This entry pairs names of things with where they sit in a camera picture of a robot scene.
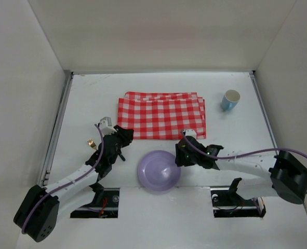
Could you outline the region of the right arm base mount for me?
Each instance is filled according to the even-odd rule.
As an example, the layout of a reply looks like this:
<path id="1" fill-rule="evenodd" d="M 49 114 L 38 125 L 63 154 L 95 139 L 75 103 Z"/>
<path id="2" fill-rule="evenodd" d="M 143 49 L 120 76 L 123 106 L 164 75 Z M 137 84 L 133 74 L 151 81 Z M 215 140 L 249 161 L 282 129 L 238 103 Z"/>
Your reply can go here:
<path id="1" fill-rule="evenodd" d="M 210 189 L 214 218 L 264 218 L 266 207 L 262 198 L 244 199 L 236 193 L 242 178 L 236 178 L 229 187 Z"/>

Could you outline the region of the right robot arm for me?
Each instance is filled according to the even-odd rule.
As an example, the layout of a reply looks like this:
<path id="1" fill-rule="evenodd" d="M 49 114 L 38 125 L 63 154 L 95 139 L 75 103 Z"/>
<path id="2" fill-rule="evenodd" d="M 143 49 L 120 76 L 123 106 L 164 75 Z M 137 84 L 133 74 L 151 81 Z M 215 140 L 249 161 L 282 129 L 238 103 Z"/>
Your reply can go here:
<path id="1" fill-rule="evenodd" d="M 287 151 L 281 150 L 276 156 L 255 153 L 243 157 L 221 145 L 204 146 L 191 136 L 182 138 L 175 150 L 178 167 L 198 165 L 208 170 L 253 175 L 252 179 L 233 179 L 227 190 L 230 199 L 280 197 L 289 203 L 304 203 L 307 168 Z"/>

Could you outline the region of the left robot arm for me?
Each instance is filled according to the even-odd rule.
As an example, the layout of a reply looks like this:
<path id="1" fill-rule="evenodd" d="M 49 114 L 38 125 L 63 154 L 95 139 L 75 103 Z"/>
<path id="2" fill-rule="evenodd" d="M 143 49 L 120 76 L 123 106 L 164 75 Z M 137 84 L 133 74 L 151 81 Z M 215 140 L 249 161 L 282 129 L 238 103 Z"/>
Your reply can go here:
<path id="1" fill-rule="evenodd" d="M 102 194 L 99 183 L 112 169 L 117 158 L 125 160 L 122 148 L 129 146 L 133 129 L 118 125 L 96 124 L 101 143 L 91 157 L 75 172 L 65 178 L 41 187 L 31 187 L 14 216 L 14 223 L 35 242 L 46 239 L 63 214 L 87 205 Z"/>

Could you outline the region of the purple plastic plate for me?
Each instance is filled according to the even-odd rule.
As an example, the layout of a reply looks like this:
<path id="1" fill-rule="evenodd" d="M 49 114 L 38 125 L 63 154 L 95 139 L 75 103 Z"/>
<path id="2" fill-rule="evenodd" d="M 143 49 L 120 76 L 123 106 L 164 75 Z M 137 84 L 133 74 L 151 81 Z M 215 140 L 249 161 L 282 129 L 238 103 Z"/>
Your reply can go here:
<path id="1" fill-rule="evenodd" d="M 150 191 L 164 193 L 172 190 L 181 178 L 176 157 L 164 150 L 154 150 L 143 156 L 138 164 L 138 178 Z"/>

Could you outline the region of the red white checkered cloth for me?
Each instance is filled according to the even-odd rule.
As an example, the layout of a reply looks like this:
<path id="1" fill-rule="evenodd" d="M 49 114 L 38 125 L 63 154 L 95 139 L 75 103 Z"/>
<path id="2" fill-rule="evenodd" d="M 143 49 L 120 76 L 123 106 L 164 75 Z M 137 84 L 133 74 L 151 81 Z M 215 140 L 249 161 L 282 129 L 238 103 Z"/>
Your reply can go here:
<path id="1" fill-rule="evenodd" d="M 183 129 L 193 129 L 198 139 L 205 139 L 205 100 L 196 92 L 128 91 L 118 99 L 117 124 L 133 129 L 137 140 L 179 140 Z"/>

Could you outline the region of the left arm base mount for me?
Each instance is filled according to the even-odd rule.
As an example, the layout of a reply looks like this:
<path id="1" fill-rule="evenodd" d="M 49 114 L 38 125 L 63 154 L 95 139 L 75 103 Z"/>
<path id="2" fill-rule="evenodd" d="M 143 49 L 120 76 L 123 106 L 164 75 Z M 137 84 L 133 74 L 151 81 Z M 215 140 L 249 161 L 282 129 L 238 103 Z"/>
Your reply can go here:
<path id="1" fill-rule="evenodd" d="M 104 188 L 99 185 L 93 200 L 73 211 L 70 218 L 118 218 L 119 198 L 119 188 Z"/>

